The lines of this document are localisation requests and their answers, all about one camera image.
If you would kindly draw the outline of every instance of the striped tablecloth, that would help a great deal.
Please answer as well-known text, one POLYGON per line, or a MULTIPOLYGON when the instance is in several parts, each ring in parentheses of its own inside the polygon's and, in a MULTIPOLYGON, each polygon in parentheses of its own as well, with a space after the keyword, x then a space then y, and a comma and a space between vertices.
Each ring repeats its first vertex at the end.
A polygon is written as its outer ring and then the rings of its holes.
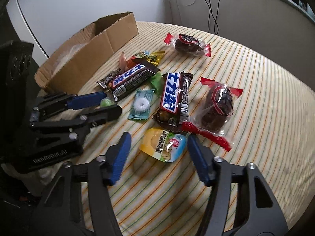
MULTIPOLYGON (((201 76, 243 88, 229 128, 234 136, 232 151, 226 153, 207 139, 202 139, 203 145, 231 163, 254 162, 292 227, 315 194, 315 93, 270 59, 236 42, 181 26, 149 22, 137 25, 139 35, 115 53, 79 94, 99 90, 95 81, 118 67, 121 51, 128 58, 144 50, 165 51, 159 65, 162 73, 185 71, 194 74, 189 88, 190 114, 195 113, 200 99, 207 93, 207 87, 200 84, 201 76), (212 57, 178 54, 163 42, 168 32, 189 34, 210 42, 212 57)), ((152 119, 143 123, 127 119, 134 96, 135 92, 118 103, 123 108, 118 121, 92 130, 84 143, 83 155, 75 162, 89 162, 104 154, 124 131, 130 132, 132 149, 121 179, 109 188, 122 234, 195 235, 211 189, 199 181, 187 150, 178 160, 168 164, 138 149, 145 131, 156 124, 152 119)), ((151 116, 159 103, 160 98, 155 96, 151 116)), ((68 111, 62 117, 73 114, 68 111)), ((233 185, 226 230, 233 225, 236 193, 237 188, 233 185)), ((82 186, 82 203, 86 226, 92 229, 86 185, 82 186)))

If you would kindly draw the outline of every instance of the red and clear plastic package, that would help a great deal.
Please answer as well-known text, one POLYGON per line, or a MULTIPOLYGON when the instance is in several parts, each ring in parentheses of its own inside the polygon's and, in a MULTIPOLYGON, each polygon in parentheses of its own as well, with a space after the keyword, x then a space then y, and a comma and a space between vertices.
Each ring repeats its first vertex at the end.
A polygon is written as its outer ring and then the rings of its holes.
POLYGON ((211 56, 210 44, 187 34, 167 34, 164 42, 178 52, 193 56, 211 56))
POLYGON ((183 122, 182 130, 200 134, 229 152, 232 148, 231 141, 226 136, 223 126, 231 119, 234 102, 243 90, 203 77, 200 82, 207 85, 209 91, 192 121, 183 122))

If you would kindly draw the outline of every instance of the red circle logo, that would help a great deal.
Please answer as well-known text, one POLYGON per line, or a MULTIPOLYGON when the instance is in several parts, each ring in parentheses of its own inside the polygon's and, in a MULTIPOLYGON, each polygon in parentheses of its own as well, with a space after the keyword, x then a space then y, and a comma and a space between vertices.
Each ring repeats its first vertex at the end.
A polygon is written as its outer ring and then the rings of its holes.
POLYGON ((172 138, 169 141, 170 141, 170 143, 173 144, 174 147, 178 147, 179 146, 179 141, 177 139, 172 138))

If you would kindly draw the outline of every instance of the blue gripper pad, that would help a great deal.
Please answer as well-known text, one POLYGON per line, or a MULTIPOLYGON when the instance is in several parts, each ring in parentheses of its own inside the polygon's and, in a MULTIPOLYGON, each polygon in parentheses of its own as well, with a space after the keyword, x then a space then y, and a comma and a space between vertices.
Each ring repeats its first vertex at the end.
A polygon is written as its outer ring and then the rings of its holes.
POLYGON ((98 106, 100 105, 101 100, 106 97, 107 95, 102 91, 81 96, 75 96, 72 98, 72 100, 67 102, 67 106, 69 109, 73 110, 87 108, 90 106, 98 106))
POLYGON ((114 185, 120 178, 122 169, 126 163, 131 148, 131 135, 124 132, 117 145, 108 148, 105 156, 111 166, 111 174, 108 178, 109 185, 114 185))
POLYGON ((188 152, 193 164, 196 167, 199 180, 210 186, 210 181, 215 179, 215 172, 213 170, 213 153, 210 148, 203 146, 195 134, 188 137, 188 152))

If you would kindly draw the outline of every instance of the brown cardboard box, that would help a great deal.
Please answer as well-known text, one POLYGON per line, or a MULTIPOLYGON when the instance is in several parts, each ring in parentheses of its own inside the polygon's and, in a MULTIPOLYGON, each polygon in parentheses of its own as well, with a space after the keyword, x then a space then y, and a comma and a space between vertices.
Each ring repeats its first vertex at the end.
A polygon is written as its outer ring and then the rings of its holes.
POLYGON ((138 34, 132 12, 106 16, 62 44, 37 70, 35 81, 47 92, 76 94, 117 50, 138 34), (74 45, 85 44, 53 75, 60 58, 74 45))

